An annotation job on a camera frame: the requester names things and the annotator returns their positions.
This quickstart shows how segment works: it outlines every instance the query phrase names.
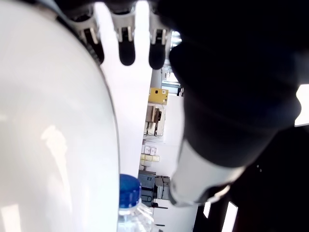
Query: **white surface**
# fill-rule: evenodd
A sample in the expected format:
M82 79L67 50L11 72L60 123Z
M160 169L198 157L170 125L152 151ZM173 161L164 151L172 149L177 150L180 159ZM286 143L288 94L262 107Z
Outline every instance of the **white surface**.
M177 170L171 178L170 193L176 202L195 204L206 189L235 181L245 170L245 167L227 168L216 165L201 157L185 139ZM228 191L229 186L208 199L218 201L221 192Z
M172 176L177 167L178 152L183 137L184 115L183 98L170 96L166 109L166 120L164 123L163 142L150 143L147 145L157 148L160 162L152 162L148 171L156 172L157 175ZM159 206L168 209L154 209L154 222L163 224L164 232L190 232L192 231L197 214L197 206L177 208L169 201L156 199Z
M177 167L178 152L181 140L183 138L184 112L183 97L170 96L166 109L163 142L151 143L156 141L152 136L147 136L151 142L147 146L157 148L157 154L160 156L160 162L153 163L148 171L156 172L157 175L172 176Z
M150 87L161 88L162 87L162 78L161 77L162 77L161 69L152 70Z
M167 89L169 91L169 94L170 93L173 93L173 94L176 94L178 93L178 89L177 88L173 88L173 87L167 87L167 86L163 86L162 87L163 89Z
M301 85L296 93L301 104L301 112L295 120L295 126L309 124L309 85Z
M197 206L178 208L173 206L170 201L156 199L156 203L168 209L154 209L155 224L165 225L159 227L164 232L191 232L194 228L197 216Z
M121 173L138 175L152 69L149 56L149 6L145 1L136 5L135 52L133 65L119 60L118 41L112 18L103 3L97 3L105 73L112 94L119 132Z
M0 29L0 232L115 232L117 137L99 68L16 1L0 1Z

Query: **yellow box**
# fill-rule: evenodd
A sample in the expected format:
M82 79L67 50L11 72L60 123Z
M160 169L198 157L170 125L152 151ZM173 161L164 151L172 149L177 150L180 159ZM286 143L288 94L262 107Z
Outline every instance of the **yellow box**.
M168 103L169 91L161 88L150 88L148 102L166 105Z
M146 161L153 161L153 156L145 155L145 160Z
M160 157L159 156L153 156L153 161L154 162L159 162L160 161Z

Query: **water bottle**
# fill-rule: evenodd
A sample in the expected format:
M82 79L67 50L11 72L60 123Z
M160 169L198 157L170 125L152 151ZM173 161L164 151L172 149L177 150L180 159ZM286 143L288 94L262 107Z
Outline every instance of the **water bottle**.
M133 176L120 174L118 232L158 232L151 210L141 203L141 186Z

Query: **machine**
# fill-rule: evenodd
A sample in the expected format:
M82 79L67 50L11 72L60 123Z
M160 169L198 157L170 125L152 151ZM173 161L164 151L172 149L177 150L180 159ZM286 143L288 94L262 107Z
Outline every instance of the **machine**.
M152 208L162 208L154 202L154 199L169 200L170 178L168 176L139 170L138 180L141 185L141 202L144 205Z
M22 215L15 223L22 231L116 230L117 127L98 68L104 51L94 2L0 1L0 207L3 218ZM131 65L135 2L103 2L112 15L119 58ZM299 115L295 93L308 81L308 29L302 20L307 8L228 1L149 5L151 67L162 67L172 29L183 39L169 55L186 89L183 142L169 199L176 206L215 202ZM0 231L12 226L4 219Z

